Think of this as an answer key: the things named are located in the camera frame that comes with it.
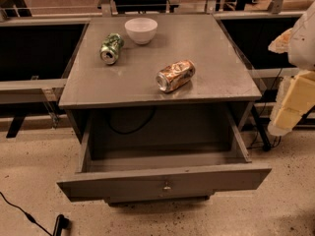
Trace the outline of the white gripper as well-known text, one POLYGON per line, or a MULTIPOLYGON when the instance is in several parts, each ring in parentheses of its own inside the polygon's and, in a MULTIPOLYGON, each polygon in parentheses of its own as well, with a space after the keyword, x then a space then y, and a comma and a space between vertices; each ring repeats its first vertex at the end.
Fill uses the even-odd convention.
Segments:
MULTIPOLYGON (((315 2, 296 21, 268 46, 268 50, 288 52, 290 64, 301 70, 315 70, 315 2)), ((268 132, 281 137, 315 105, 315 72, 300 71, 294 77, 284 77, 273 107, 268 132)))

